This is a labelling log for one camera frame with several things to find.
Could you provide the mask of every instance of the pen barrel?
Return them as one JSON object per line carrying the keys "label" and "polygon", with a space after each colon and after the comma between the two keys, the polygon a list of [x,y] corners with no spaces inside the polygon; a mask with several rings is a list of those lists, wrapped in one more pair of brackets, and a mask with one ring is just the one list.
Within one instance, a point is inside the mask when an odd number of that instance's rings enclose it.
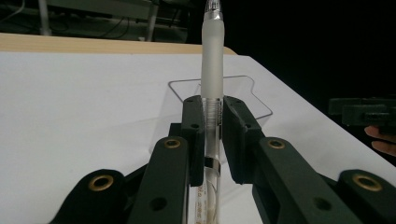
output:
{"label": "pen barrel", "polygon": [[202,26],[201,97],[223,97],[224,22],[205,20]]}

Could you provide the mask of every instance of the human hand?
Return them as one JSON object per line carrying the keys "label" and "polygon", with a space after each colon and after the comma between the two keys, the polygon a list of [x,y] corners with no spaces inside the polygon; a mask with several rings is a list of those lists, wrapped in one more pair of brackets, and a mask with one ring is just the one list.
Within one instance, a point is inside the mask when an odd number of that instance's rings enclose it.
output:
{"label": "human hand", "polygon": [[396,135],[382,134],[379,132],[378,127],[375,127],[375,126],[368,126],[368,127],[364,128],[364,131],[369,136],[372,136],[379,140],[388,141],[388,142],[373,141],[372,147],[374,149],[396,157]]}

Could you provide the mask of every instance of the white pen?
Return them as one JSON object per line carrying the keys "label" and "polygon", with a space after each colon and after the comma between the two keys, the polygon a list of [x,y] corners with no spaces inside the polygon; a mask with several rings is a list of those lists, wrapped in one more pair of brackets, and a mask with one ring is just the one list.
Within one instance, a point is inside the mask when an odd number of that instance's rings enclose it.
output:
{"label": "white pen", "polygon": [[207,0],[202,26],[201,97],[205,113],[204,183],[197,190],[195,223],[219,223],[220,128],[224,23],[219,0]]}

